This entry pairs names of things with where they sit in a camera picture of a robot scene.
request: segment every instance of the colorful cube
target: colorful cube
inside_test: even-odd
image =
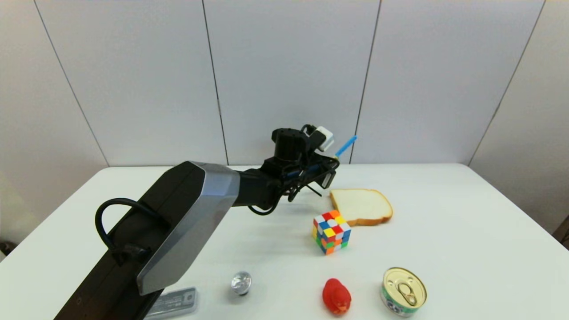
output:
[[[326,212],[314,218],[312,237],[326,255],[348,245],[352,229],[338,210]]]

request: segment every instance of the bread slice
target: bread slice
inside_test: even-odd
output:
[[[330,191],[334,208],[346,222],[355,225],[377,225],[389,221],[393,208],[387,198],[377,190],[337,189]]]

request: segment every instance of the pull tab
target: pull tab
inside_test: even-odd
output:
[[[402,290],[401,286],[405,286],[407,290]],[[405,301],[407,301],[411,306],[415,306],[417,304],[417,298],[415,297],[415,293],[413,292],[413,288],[406,282],[401,282],[397,285],[397,291],[401,293]]]

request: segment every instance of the red rubber duck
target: red rubber duck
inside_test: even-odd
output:
[[[352,296],[348,289],[335,278],[326,281],[324,290],[322,290],[322,299],[328,310],[338,315],[346,313],[352,303]]]

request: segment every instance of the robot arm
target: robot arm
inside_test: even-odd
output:
[[[311,182],[329,187],[340,163],[315,152],[331,145],[329,131],[312,125],[277,129],[272,140],[274,157],[261,168],[240,172],[184,162],[166,171],[139,201],[102,204],[96,227],[109,250],[55,319],[143,319],[162,290],[191,266],[231,207],[267,215],[282,196],[292,201],[303,187],[315,191]],[[101,216],[112,204],[132,208],[107,234]]]

